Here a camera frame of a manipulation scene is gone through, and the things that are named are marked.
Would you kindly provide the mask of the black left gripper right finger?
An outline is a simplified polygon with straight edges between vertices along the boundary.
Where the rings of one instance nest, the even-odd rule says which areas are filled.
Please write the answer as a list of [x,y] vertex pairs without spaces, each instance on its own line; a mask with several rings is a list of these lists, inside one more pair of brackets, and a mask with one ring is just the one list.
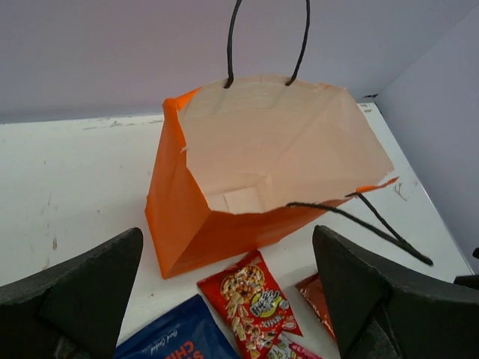
[[326,226],[312,244],[342,358],[477,358],[478,290],[408,269]]

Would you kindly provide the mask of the dark red snack packet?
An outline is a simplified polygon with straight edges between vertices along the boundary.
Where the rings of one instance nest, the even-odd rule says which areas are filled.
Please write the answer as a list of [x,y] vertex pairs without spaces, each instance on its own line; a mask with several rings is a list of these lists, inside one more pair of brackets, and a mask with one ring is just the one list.
[[316,317],[328,331],[330,337],[336,342],[337,339],[332,327],[332,321],[330,319],[326,297],[319,274],[313,274],[299,281],[296,284],[296,288],[309,307],[315,312]]

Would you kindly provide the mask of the pink candy packet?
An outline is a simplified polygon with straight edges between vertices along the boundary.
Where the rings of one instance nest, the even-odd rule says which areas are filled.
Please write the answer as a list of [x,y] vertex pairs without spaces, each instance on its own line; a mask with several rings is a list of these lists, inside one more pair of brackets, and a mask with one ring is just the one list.
[[308,349],[293,342],[283,334],[279,334],[272,344],[267,358],[269,359],[321,359]]

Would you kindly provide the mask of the orange paper bag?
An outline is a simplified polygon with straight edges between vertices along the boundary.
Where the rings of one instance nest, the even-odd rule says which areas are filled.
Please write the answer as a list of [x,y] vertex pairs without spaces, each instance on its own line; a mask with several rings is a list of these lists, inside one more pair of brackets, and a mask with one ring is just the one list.
[[163,103],[145,215],[161,275],[281,241],[394,166],[350,93],[296,76],[210,83]]

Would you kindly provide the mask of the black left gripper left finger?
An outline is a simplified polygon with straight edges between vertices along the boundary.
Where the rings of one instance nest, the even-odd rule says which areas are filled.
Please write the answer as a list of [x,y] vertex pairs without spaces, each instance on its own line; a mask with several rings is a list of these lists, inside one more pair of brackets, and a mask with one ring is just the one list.
[[1,287],[2,358],[112,358],[143,250],[128,229]]

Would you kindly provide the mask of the red mixed snack packet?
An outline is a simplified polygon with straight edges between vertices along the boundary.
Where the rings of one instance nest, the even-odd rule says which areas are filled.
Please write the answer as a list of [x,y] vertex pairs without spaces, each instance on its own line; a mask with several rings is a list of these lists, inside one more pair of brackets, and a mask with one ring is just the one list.
[[243,358],[266,357],[284,331],[302,335],[287,296],[258,250],[197,285],[230,327]]

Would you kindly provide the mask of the blue Burts chips bag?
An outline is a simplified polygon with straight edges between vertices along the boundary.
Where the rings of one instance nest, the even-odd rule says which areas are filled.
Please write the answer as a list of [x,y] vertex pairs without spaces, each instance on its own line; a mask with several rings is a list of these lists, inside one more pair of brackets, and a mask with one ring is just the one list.
[[238,358],[204,299],[194,295],[121,343],[115,358]]

